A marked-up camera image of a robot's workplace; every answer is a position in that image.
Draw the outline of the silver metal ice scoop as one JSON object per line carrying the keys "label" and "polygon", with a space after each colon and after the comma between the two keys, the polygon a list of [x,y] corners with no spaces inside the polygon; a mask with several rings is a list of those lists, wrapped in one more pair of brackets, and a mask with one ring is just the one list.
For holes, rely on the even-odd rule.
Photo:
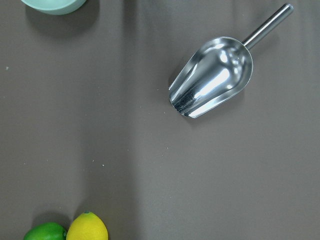
{"label": "silver metal ice scoop", "polygon": [[293,5],[285,3],[243,41],[221,36],[203,44],[169,86],[171,105],[195,119],[240,93],[254,69],[250,49],[293,11]]}

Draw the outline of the green lime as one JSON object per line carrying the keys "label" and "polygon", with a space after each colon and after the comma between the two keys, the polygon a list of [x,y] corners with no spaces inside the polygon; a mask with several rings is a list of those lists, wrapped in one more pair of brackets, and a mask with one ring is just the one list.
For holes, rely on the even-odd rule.
{"label": "green lime", "polygon": [[23,237],[24,240],[65,240],[67,231],[56,222],[46,222],[33,227]]}

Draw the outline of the yellow lemon near lime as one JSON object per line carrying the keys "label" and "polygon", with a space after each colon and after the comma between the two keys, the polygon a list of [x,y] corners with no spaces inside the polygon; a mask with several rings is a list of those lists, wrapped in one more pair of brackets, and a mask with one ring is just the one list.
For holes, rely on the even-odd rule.
{"label": "yellow lemon near lime", "polygon": [[108,240],[109,233],[104,222],[93,212],[86,211],[70,225],[66,240]]}

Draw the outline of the mint green bowl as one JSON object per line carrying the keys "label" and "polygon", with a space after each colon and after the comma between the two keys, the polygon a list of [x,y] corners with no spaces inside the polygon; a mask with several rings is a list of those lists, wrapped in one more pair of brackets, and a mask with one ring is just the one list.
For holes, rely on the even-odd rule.
{"label": "mint green bowl", "polygon": [[22,2],[41,13],[66,15],[79,9],[86,0],[22,0]]}

